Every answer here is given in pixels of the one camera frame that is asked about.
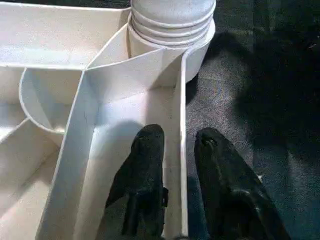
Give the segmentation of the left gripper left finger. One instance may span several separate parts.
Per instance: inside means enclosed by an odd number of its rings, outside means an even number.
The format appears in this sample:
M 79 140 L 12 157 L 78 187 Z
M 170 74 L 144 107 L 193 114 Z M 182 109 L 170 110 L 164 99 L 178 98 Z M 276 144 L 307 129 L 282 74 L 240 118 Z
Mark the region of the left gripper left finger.
M 128 197 L 121 234 L 133 237 L 139 223 L 148 239 L 160 239 L 165 225 L 169 190 L 163 184 L 165 132 L 158 124 L 144 126 L 135 136 L 128 157 L 116 172 L 105 203 L 108 208 Z

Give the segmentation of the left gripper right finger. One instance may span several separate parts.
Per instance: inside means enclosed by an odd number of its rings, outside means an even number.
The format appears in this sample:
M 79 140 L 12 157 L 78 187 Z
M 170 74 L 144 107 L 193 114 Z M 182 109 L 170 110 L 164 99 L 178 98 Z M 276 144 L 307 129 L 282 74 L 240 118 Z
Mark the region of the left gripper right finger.
M 262 182 L 217 129 L 197 132 L 194 157 L 210 239 L 290 239 Z

